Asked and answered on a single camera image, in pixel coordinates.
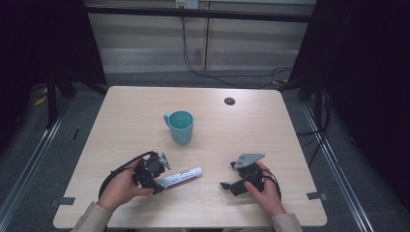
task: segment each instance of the wire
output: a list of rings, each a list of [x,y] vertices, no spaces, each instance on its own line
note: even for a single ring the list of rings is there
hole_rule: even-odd
[[[314,142],[314,141],[316,141],[316,138],[313,138],[310,142],[308,142],[307,144],[303,145],[301,148],[306,147],[307,145],[309,145],[310,143],[312,143],[312,142]]]
[[[184,63],[185,63],[185,66],[187,67],[187,69],[191,73],[194,73],[194,74],[202,76],[202,77],[213,78],[213,79],[215,79],[219,82],[222,82],[224,84],[227,84],[229,86],[239,88],[239,89],[262,89],[264,87],[267,87],[267,86],[273,84],[273,81],[275,80],[275,75],[276,74],[283,73],[283,72],[293,68],[292,66],[291,67],[276,68],[270,74],[261,74],[261,75],[243,75],[243,74],[239,74],[239,75],[209,75],[209,74],[199,73],[192,67],[192,65],[190,63],[190,57],[188,55],[188,46],[187,46],[187,37],[186,37],[185,18],[184,17],[181,17],[181,23],[182,23],[182,29],[183,29]],[[227,82],[227,81],[221,79],[221,78],[225,78],[225,77],[271,77],[271,80],[268,83],[266,83],[264,85],[261,85],[261,86],[245,87],[245,86],[236,85],[236,84],[233,84],[233,83],[230,83],[230,82]]]
[[[262,177],[267,178],[274,183],[275,187],[277,188],[279,199],[281,199],[281,191],[280,191],[278,179],[275,177],[274,173],[272,173],[270,170],[268,169],[262,169],[262,170],[267,171],[271,174],[271,176],[262,175]]]
[[[313,135],[313,134],[316,134],[316,133],[320,133],[322,131],[323,130],[314,130],[314,131],[309,131],[309,132],[297,132],[296,135],[298,135],[298,136]]]
[[[313,156],[311,157],[310,161],[308,162],[307,166],[309,168],[310,168],[311,164],[313,163],[313,160],[316,157],[316,154],[319,151],[320,146],[323,144],[323,141],[326,139],[326,132],[327,132],[327,128],[330,124],[330,119],[331,119],[332,102],[330,101],[328,91],[326,89],[324,89],[323,91],[325,91],[325,102],[324,103],[325,103],[325,110],[326,110],[326,120],[325,120],[325,125],[323,127],[320,125],[320,128],[322,128],[322,130],[320,132],[318,132],[318,134],[316,133],[317,134],[316,136],[319,137],[319,144],[317,145],[317,147],[316,147],[316,149],[313,153]]]
[[[142,155],[137,156],[134,159],[131,159],[130,161],[124,163],[123,165],[121,165],[120,167],[118,167],[117,169],[115,169],[114,171],[111,171],[111,173],[109,174],[109,176],[107,176],[105,178],[105,180],[102,182],[102,186],[100,187],[100,192],[99,192],[99,198],[103,195],[103,191],[105,190],[105,188],[108,186],[109,182],[114,179],[115,176],[117,176],[118,174],[120,174],[121,172],[123,172],[126,169],[129,169],[127,166],[130,165],[131,163],[133,163],[136,160],[139,160],[147,155],[151,155],[151,154],[155,154],[155,152],[151,151],[151,152],[146,152]]]

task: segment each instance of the hand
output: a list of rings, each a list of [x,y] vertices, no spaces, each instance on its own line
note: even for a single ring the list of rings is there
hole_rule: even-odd
[[[121,205],[131,201],[135,196],[149,195],[153,188],[139,188],[132,180],[133,169],[139,160],[131,163],[124,171],[115,176],[106,186],[98,205],[113,213]]]
[[[258,161],[257,164],[262,169],[264,176],[271,176],[271,173],[264,170],[268,170],[268,168],[262,162]],[[250,182],[245,182],[245,187],[256,198],[256,201],[259,203],[260,208],[262,208],[271,217],[286,214],[286,211],[284,210],[280,202],[275,184],[272,181],[266,179],[263,183],[264,189],[262,192],[259,192],[259,190]]]

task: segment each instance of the black cable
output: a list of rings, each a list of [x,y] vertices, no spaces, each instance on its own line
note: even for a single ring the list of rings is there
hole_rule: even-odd
[[[349,19],[349,18],[351,17],[351,15],[353,14],[353,10],[355,9],[356,4],[358,4],[358,0],[355,0],[355,1],[354,1],[353,5],[352,5],[352,7],[350,8],[350,11],[349,11],[349,13],[348,13],[347,19],[345,19],[345,21],[344,21],[343,28],[342,28],[342,31],[341,31],[340,36],[339,36],[339,38],[338,38],[337,45],[336,45],[336,49],[335,49],[335,52],[333,53],[333,59],[332,59],[332,60],[335,60],[337,51],[339,50],[340,44],[341,44],[342,39],[343,39],[343,35],[345,34],[344,32],[346,31],[346,28],[347,28],[348,19]],[[325,136],[325,133],[326,133],[326,128],[328,127],[328,125],[329,125],[329,123],[330,123],[330,115],[331,115],[331,107],[332,107],[332,105],[331,105],[331,103],[330,103],[329,94],[327,93],[327,91],[326,91],[326,93],[325,93],[325,107],[326,107],[326,121],[325,121],[325,126],[324,126],[324,128],[322,128],[321,122],[320,122],[320,125],[318,125],[319,129],[322,129],[322,131],[323,131],[323,136],[321,136],[321,140],[320,140],[320,142],[319,142],[319,146],[321,145],[321,143],[322,143],[322,141],[323,141],[323,139],[324,139],[324,136]]]
[[[194,73],[196,75],[202,76],[202,77],[207,77],[207,78],[213,78],[215,80],[218,80],[224,84],[227,84],[229,86],[233,86],[235,88],[239,88],[239,89],[262,89],[266,86],[269,86],[272,84],[272,82],[275,80],[275,75],[279,74],[279,73],[283,73],[286,70],[292,69],[293,67],[281,67],[281,68],[276,68],[272,71],[271,74],[261,74],[261,75],[209,75],[209,74],[203,74],[203,73],[199,73],[197,72],[191,65],[190,63],[190,57],[188,55],[188,46],[187,46],[187,38],[186,38],[186,30],[185,30],[185,19],[183,17],[181,17],[181,23],[182,23],[182,29],[183,29],[183,47],[184,47],[184,63],[185,66],[187,67],[187,69],[191,72]],[[272,79],[267,83],[264,84],[262,86],[258,86],[258,87],[244,87],[244,86],[239,86],[239,85],[235,85],[232,83],[229,83],[225,80],[222,80],[221,78],[224,77],[269,77],[271,76]]]
[[[306,135],[313,135],[322,132],[323,130],[313,130],[309,132],[297,132],[296,135],[298,136],[306,136]]]
[[[277,188],[279,199],[281,199],[281,191],[280,191],[280,186],[279,186],[278,179],[275,177],[274,173],[272,173],[270,170],[268,170],[268,169],[262,169],[262,170],[267,171],[272,175],[272,176],[262,175],[262,177],[267,178],[268,180],[270,180],[274,183],[275,187]]]
[[[155,152],[146,152],[142,155],[139,155],[138,157],[131,159],[130,161],[124,163],[123,165],[121,165],[120,167],[118,167],[117,169],[115,169],[114,171],[111,171],[111,173],[109,174],[109,176],[107,176],[105,178],[105,180],[102,182],[102,186],[100,187],[100,192],[99,192],[99,198],[103,195],[103,191],[105,190],[106,186],[108,186],[109,182],[114,179],[114,177],[116,177],[118,174],[120,174],[121,172],[123,172],[124,170],[128,169],[127,166],[130,165],[131,163],[133,163],[136,160],[139,160],[147,155],[150,154],[154,154]]]
[[[306,147],[307,145],[309,145],[310,143],[312,143],[312,142],[314,142],[314,141],[316,141],[316,138],[313,138],[310,142],[308,142],[307,144],[303,145],[301,148]]]
[[[312,158],[310,159],[310,161],[308,162],[308,167],[311,166],[311,164],[313,163],[314,158],[316,157],[317,152],[319,151],[320,146],[323,144],[323,141],[326,139],[326,131],[327,128],[330,124],[330,119],[331,119],[331,109],[332,109],[332,103],[330,101],[329,98],[329,94],[328,92],[324,89],[325,91],[325,110],[326,110],[326,120],[325,120],[325,125],[322,128],[322,131],[319,132],[319,134],[317,134],[317,136],[319,136],[319,144],[316,147],[316,150],[313,153]]]
[[[291,89],[297,89],[301,87],[301,84],[303,84],[305,81],[307,81],[309,78],[308,73],[304,73],[301,75],[299,78],[296,78],[292,81],[287,82],[284,85],[281,85],[277,88],[277,90],[281,93],[283,93],[286,90],[291,90]]]

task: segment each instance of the black curtain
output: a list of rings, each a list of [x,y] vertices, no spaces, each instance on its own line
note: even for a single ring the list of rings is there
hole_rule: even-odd
[[[0,5],[1,140],[11,136],[31,88],[55,78],[65,97],[72,81],[106,84],[82,0],[2,1]]]
[[[301,87],[301,100],[322,82],[356,144],[408,211],[409,15],[408,1],[318,0],[289,79]]]

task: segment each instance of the sleeve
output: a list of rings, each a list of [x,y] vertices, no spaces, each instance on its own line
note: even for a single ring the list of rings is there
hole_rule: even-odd
[[[72,232],[104,231],[111,216],[111,212],[97,205],[95,202],[91,202],[84,215],[79,218]]]
[[[302,232],[301,224],[293,214],[283,214],[271,217],[276,232]]]

